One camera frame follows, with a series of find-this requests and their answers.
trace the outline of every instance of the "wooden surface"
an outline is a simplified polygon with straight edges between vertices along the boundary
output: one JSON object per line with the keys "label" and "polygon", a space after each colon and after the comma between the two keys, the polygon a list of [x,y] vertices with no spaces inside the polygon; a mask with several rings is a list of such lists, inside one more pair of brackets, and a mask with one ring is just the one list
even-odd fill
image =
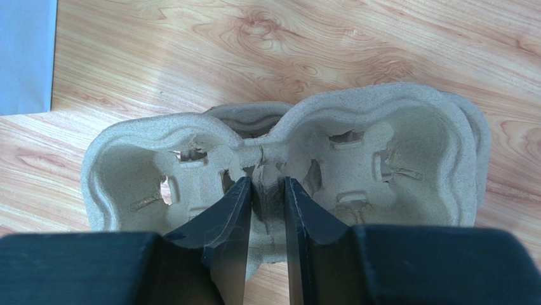
{"label": "wooden surface", "polygon": [[[483,111],[477,225],[513,232],[541,266],[538,0],[59,0],[53,111],[0,118],[0,234],[88,230],[81,162],[118,121],[393,81]],[[264,266],[246,303],[287,304],[286,275]]]}

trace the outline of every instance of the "blue paper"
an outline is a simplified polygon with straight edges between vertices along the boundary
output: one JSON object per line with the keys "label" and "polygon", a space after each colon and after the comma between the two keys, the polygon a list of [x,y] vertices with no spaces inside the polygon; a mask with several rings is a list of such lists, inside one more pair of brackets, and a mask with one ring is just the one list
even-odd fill
{"label": "blue paper", "polygon": [[57,0],[0,0],[0,115],[51,110]]}

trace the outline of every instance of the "black clamp jaw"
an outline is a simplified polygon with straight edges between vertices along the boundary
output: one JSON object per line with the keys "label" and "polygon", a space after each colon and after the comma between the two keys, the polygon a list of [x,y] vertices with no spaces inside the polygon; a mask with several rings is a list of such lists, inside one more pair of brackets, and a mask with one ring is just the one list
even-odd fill
{"label": "black clamp jaw", "polygon": [[[285,178],[291,304],[541,304],[509,233],[346,226]],[[0,240],[0,304],[242,304],[251,182],[178,229]]]}

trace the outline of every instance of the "blue surface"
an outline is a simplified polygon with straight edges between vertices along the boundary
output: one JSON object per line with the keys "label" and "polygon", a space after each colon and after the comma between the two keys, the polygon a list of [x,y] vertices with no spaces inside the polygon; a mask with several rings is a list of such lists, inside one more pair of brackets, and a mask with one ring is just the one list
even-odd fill
{"label": "blue surface", "polygon": [[0,115],[51,110],[57,0],[0,0]]}

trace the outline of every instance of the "wood grain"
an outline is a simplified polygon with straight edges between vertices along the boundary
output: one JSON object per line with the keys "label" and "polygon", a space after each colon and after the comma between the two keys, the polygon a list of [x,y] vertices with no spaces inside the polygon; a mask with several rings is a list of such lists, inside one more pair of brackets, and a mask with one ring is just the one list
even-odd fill
{"label": "wood grain", "polygon": [[[478,226],[541,266],[541,3],[59,0],[53,111],[0,118],[0,234],[82,231],[85,149],[118,121],[413,81],[472,100],[493,144]],[[247,304],[287,304],[284,264]]]}

